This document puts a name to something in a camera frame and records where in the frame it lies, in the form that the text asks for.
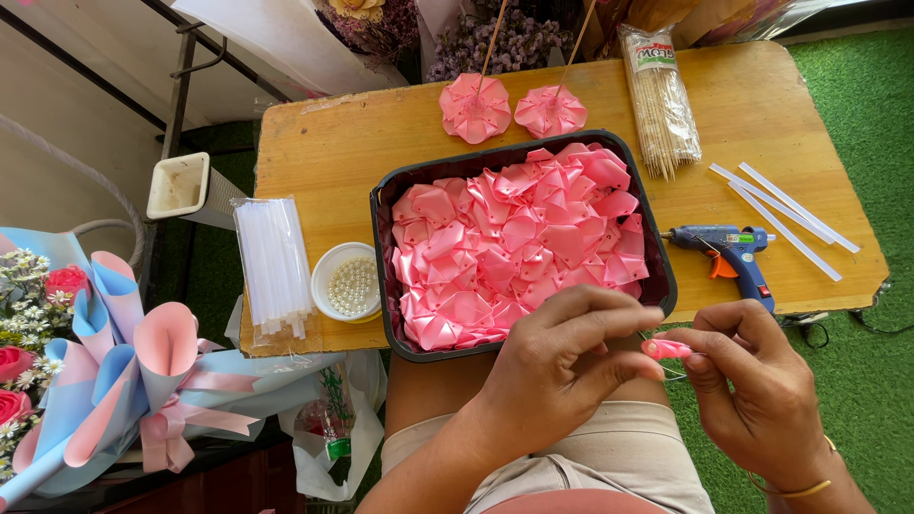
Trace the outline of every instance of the bangle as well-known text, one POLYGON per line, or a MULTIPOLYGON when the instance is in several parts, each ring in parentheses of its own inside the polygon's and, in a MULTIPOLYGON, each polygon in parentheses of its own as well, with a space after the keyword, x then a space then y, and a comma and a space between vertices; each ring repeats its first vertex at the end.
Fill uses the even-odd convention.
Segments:
MULTIPOLYGON (((838 451, 838 449, 834 447, 834 443, 832 443, 832 440, 829 439, 827 435, 824 435, 824 438, 825 438, 825 441, 828 441, 828 447, 831 448, 831 450, 833 452, 838 451)), ((746 474, 749 475, 749 481, 752 482, 752 485, 755 486, 756 489, 758 489, 759 491, 761 491, 765 494, 779 496, 781 498, 800 498, 800 497, 804 497, 804 496, 813 495, 813 494, 821 491, 822 489, 825 489, 826 487, 829 487, 832 485, 831 480, 825 480, 824 482, 822 482, 820 484, 816 484, 815 486, 812 486, 803 491, 796 491, 796 492, 792 492, 792 493, 781 493, 779 491, 772 491, 770 489, 763 487, 761 484, 759 484, 759 482, 756 481, 756 479, 752 475, 751 471, 747 471, 746 474)))

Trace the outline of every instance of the hot glue gun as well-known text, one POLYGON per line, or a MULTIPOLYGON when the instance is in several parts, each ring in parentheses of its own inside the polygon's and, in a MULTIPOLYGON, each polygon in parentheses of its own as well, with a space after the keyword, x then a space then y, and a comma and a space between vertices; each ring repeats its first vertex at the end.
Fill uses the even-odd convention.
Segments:
POLYGON ((768 241, 774 241, 776 235, 766 233, 762 227, 739 230, 735 225, 683 225, 661 232, 660 237, 679 248, 712 255, 714 268, 708 278, 737 279, 743 298, 755 298, 768 312, 774 313, 774 297, 761 276, 755 252, 768 248, 768 241))

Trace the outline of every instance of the wooden table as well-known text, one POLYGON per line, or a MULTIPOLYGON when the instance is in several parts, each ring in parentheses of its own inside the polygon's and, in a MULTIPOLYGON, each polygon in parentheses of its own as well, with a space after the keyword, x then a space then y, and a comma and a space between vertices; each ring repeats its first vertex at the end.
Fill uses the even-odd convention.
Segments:
MULTIPOLYGON (((761 215, 707 169, 718 163, 731 171, 746 161, 781 189, 860 246, 852 254, 826 245, 779 216, 844 280, 832 282, 780 237, 758 254, 777 301, 777 313, 867 307, 888 277, 885 259, 860 201, 815 110, 802 76, 783 47, 770 41, 688 50, 678 54, 695 113, 704 158, 681 168, 676 181, 651 180, 643 173, 661 230, 684 224, 761 225, 761 215)), ((562 69, 522 71, 500 79, 511 106, 530 88, 558 83, 562 69)), ((620 60, 574 66, 566 83, 590 111, 585 129, 616 133, 632 148, 643 169, 620 60)), ((311 265, 346 241, 373 244, 368 192, 391 170, 531 139, 512 123, 507 132, 468 145, 441 129, 438 97, 444 83, 372 91, 289 103, 263 116, 258 157, 258 198, 295 195, 311 265)), ((679 285, 675 311, 667 319, 691 321, 701 307, 739 298, 731 280, 708 280, 710 264, 696 252, 667 248, 679 285)), ((244 314, 242 349, 252 355, 305 351, 294 342, 251 348, 252 327, 244 314)), ((381 319, 351 325, 321 316, 324 350, 387 346, 381 319)))

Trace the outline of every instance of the pink rose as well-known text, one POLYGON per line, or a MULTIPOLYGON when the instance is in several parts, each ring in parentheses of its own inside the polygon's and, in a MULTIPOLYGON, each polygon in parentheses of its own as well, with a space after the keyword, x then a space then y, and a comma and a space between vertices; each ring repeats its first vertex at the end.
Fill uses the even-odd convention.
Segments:
POLYGON ((35 354, 17 347, 0 348, 0 382, 19 378, 26 369, 32 367, 35 354))
POLYGON ((32 412, 32 401, 28 399, 28 394, 0 389, 0 424, 20 421, 32 412))
POLYGON ((89 276, 76 264, 54 270, 48 275, 48 279, 45 281, 45 295, 48 297, 49 302, 53 302, 54 293, 58 291, 73 294, 71 298, 61 301, 63 305, 73 303, 73 300, 76 299, 76 293, 79 291, 86 292, 87 300, 92 297, 89 276))

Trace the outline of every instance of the beige shorts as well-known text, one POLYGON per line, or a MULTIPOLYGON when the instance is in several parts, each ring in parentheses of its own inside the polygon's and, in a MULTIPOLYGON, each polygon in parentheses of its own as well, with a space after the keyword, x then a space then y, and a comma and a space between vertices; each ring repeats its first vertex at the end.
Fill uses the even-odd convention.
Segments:
MULTIPOLYGON (((381 476, 430 440, 453 414, 391 435, 381 476)), ((673 411, 657 403, 604 402, 578 430, 549 448, 495 470, 465 514, 516 496, 562 488, 600 488, 644 498, 676 514, 713 514, 673 411)))

